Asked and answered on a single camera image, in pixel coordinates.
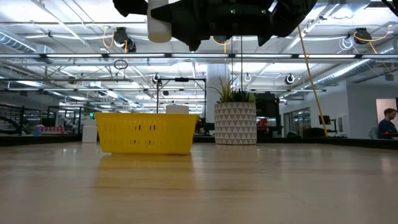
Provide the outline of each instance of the green plant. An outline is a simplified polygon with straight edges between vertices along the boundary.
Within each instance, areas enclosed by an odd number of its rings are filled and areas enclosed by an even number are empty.
[[[234,90],[231,92],[231,101],[255,103],[256,99],[252,93],[248,93],[245,90]]]
[[[220,100],[217,103],[228,103],[228,102],[247,102],[255,103],[256,99],[252,93],[248,93],[245,90],[232,90],[232,84],[237,78],[230,80],[228,83],[224,83],[220,78],[220,87],[210,87],[220,94]]]

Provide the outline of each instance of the computer monitor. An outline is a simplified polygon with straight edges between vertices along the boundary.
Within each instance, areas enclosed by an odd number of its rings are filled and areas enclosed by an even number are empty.
[[[318,117],[319,117],[319,124],[322,124],[321,116],[319,115]],[[330,116],[323,116],[323,120],[325,121],[326,125],[330,124]]]

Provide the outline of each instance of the yellow pole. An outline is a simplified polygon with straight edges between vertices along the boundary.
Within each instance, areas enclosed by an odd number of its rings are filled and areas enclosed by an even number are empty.
[[[328,130],[327,130],[326,125],[325,125],[325,120],[323,119],[323,113],[322,113],[322,109],[321,109],[321,104],[319,103],[318,94],[317,94],[317,91],[315,91],[315,85],[313,84],[312,75],[311,75],[311,71],[310,71],[310,66],[308,64],[307,53],[305,51],[304,40],[303,40],[303,35],[301,34],[300,25],[298,25],[298,33],[300,35],[301,46],[303,48],[305,64],[307,65],[308,76],[310,77],[313,94],[315,95],[315,99],[317,101],[317,105],[318,105],[318,109],[319,109],[319,114],[321,115],[323,131],[325,132],[325,136],[328,137]]]

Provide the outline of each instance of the potted plant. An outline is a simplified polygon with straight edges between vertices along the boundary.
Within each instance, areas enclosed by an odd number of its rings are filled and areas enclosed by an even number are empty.
[[[213,88],[220,94],[215,105],[216,144],[253,145],[257,143],[256,99],[244,90],[233,90],[232,83]]]

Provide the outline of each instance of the chair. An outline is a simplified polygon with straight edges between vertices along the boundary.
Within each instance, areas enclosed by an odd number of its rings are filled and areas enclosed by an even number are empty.
[[[371,128],[371,131],[369,132],[369,138],[379,139],[379,128],[378,127]]]

